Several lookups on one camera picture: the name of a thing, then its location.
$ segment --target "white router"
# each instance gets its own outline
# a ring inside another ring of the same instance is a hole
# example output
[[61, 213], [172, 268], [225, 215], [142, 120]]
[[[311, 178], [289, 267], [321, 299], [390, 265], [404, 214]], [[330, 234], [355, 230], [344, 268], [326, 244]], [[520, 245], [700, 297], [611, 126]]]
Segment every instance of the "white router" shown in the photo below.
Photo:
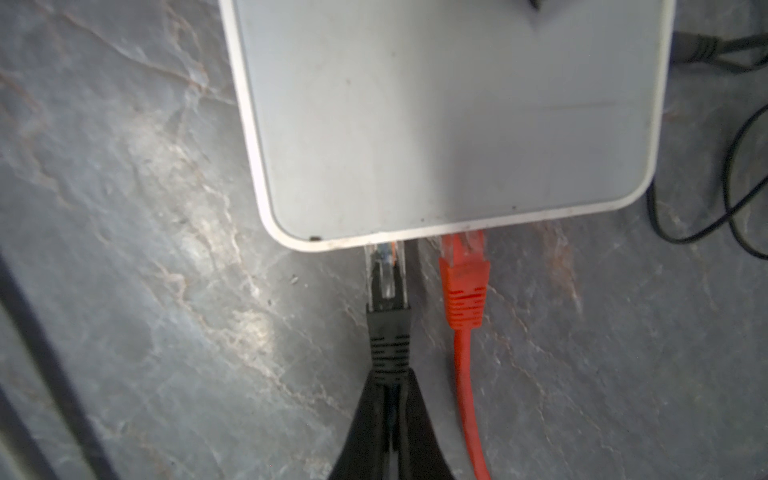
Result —
[[621, 208], [674, 0], [221, 0], [261, 219], [321, 251]]

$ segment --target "marble surface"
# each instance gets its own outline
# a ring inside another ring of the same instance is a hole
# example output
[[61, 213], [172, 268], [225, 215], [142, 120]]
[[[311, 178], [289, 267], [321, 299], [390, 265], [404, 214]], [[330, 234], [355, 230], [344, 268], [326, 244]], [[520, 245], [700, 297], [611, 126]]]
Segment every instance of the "marble surface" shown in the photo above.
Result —
[[[746, 34], [760, 6], [684, 0], [677, 27]], [[670, 75], [670, 229], [719, 214], [767, 75]], [[765, 174], [766, 127], [741, 187]], [[763, 195], [746, 223], [764, 248], [766, 215]], [[435, 245], [408, 247], [412, 364], [472, 478]], [[0, 2], [0, 249], [122, 478], [325, 478], [369, 368], [362, 251], [296, 253], [261, 227], [214, 0]], [[488, 255], [472, 374], [495, 480], [768, 473], [768, 263], [726, 231], [663, 243], [642, 202], [490, 230]], [[59, 475], [89, 478], [7, 320], [2, 388]]]

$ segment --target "black power cable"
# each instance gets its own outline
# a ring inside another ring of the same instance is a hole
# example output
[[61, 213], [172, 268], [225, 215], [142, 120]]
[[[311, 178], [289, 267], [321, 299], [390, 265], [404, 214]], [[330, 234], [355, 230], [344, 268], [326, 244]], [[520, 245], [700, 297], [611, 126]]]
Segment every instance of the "black power cable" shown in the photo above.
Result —
[[85, 462], [98, 480], [118, 480], [104, 447], [99, 442], [74, 386], [61, 366], [53, 345], [45, 335], [40, 320], [24, 293], [14, 281], [0, 255], [0, 306], [8, 312], [35, 368], [40, 373], [51, 398], [69, 432], [80, 447]]
[[736, 225], [735, 217], [736, 215], [749, 204], [750, 201], [754, 199], [754, 197], [757, 196], [757, 194], [760, 193], [760, 191], [765, 188], [766, 185], [768, 185], [768, 175], [766, 175], [760, 182], [753, 187], [750, 192], [742, 198], [739, 203], [736, 205], [731, 205], [731, 194], [730, 194], [730, 179], [733, 174], [733, 163], [736, 160], [736, 156], [739, 152], [739, 147], [741, 146], [744, 137], [746, 137], [746, 134], [749, 133], [752, 126], [766, 113], [768, 112], [768, 104], [764, 105], [761, 109], [759, 109], [757, 112], [755, 112], [752, 117], [750, 117], [749, 120], [747, 120], [744, 125], [739, 129], [738, 133], [736, 134], [736, 137], [733, 139], [733, 141], [730, 144], [730, 147], [728, 148], [728, 152], [726, 153], [725, 161], [723, 162], [723, 173], [722, 173], [722, 182], [723, 182], [723, 203], [725, 204], [725, 210], [726, 213], [715, 220], [713, 223], [711, 223], [709, 226], [705, 227], [701, 231], [694, 233], [693, 235], [682, 237], [682, 238], [675, 238], [672, 237], [670, 234], [668, 234], [664, 229], [661, 227], [661, 224], [659, 223], [659, 215], [657, 211], [657, 201], [656, 201], [656, 181], [652, 181], [650, 183], [650, 186], [648, 187], [648, 192], [646, 193], [646, 202], [648, 207], [648, 216], [650, 217], [650, 225], [653, 227], [654, 232], [656, 234], [666, 240], [670, 243], [675, 243], [677, 245], [685, 245], [688, 243], [693, 243], [698, 240], [701, 240], [702, 238], [706, 237], [707, 235], [711, 234], [718, 228], [722, 227], [726, 222], [730, 226], [730, 231], [733, 233], [733, 237], [736, 239], [736, 242], [741, 245], [741, 247], [753, 257], [759, 258], [761, 260], [768, 260], [768, 253], [764, 253], [753, 247], [744, 237], [744, 235], [739, 230], [739, 227]]

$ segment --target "cable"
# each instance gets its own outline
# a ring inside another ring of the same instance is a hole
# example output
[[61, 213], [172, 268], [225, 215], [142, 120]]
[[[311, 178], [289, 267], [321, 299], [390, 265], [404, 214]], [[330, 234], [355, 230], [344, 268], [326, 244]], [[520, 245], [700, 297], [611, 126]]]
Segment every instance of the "cable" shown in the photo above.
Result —
[[445, 235], [442, 238], [440, 277], [448, 324], [454, 329], [456, 400], [462, 417], [464, 440], [477, 480], [491, 480], [482, 453], [475, 417], [472, 378], [469, 371], [472, 329], [482, 325], [485, 294], [491, 264], [485, 260], [482, 231]]
[[736, 156], [739, 152], [739, 148], [741, 147], [741, 144], [743, 142], [744, 137], [746, 137], [746, 134], [750, 132], [750, 129], [752, 126], [766, 113], [768, 112], [768, 104], [764, 105], [756, 111], [750, 118], [747, 120], [744, 125], [741, 126], [739, 131], [736, 134], [736, 137], [731, 142], [730, 146], [728, 147], [728, 152], [725, 156], [725, 161], [723, 162], [723, 172], [721, 174], [721, 180], [723, 182], [723, 203], [725, 205], [726, 213], [715, 220], [713, 223], [711, 223], [709, 226], [703, 228], [701, 231], [694, 233], [693, 235], [682, 237], [682, 238], [675, 238], [672, 237], [670, 234], [668, 234], [664, 229], [661, 227], [661, 224], [659, 222], [659, 215], [658, 215], [658, 205], [656, 200], [656, 180], [654, 179], [651, 181], [650, 186], [648, 187], [648, 191], [646, 193], [646, 205], [648, 209], [648, 216], [650, 218], [650, 225], [654, 229], [654, 232], [656, 232], [656, 235], [661, 237], [662, 239], [666, 240], [670, 243], [675, 243], [676, 245], [685, 245], [689, 243], [696, 242], [698, 240], [703, 239], [704, 237], [710, 235], [715, 230], [722, 227], [726, 222], [728, 223], [730, 227], [730, 231], [733, 234], [733, 237], [736, 239], [736, 242], [749, 254], [753, 257], [756, 257], [761, 260], [768, 260], [768, 253], [764, 253], [759, 251], [757, 248], [753, 247], [744, 237], [744, 235], [739, 230], [739, 227], [736, 225], [736, 215], [744, 208], [746, 207], [756, 196], [760, 193], [760, 191], [765, 188], [765, 186], [768, 184], [768, 175], [766, 175], [760, 182], [757, 183], [755, 187], [750, 190], [750, 192], [742, 198], [739, 203], [736, 205], [731, 206], [731, 194], [730, 194], [730, 180], [733, 176], [733, 163], [736, 160]]
[[475, 399], [472, 396], [472, 378], [469, 375], [469, 346], [472, 342], [470, 329], [456, 330], [453, 336], [453, 362], [456, 371], [456, 400], [458, 412], [462, 416], [464, 441], [467, 444], [469, 459], [475, 470], [477, 480], [490, 480], [488, 467], [482, 453], [478, 422], [475, 417]]
[[726, 60], [722, 56], [765, 47], [768, 47], [768, 34], [764, 33], [725, 40], [712, 35], [676, 31], [672, 35], [670, 63], [672, 65], [706, 63], [735, 74], [747, 73], [765, 68], [768, 65], [768, 55], [762, 54], [760, 59], [751, 65]]
[[51, 394], [80, 453], [98, 480], [118, 480], [112, 464], [98, 440], [74, 386], [61, 367], [53, 345], [45, 335], [40, 320], [18, 288], [11, 271], [0, 255], [0, 305], [8, 312], [18, 335], [29, 352], [35, 368]]
[[45, 454], [24, 425], [11, 401], [0, 388], [0, 463], [13, 478], [26, 480], [57, 480]]

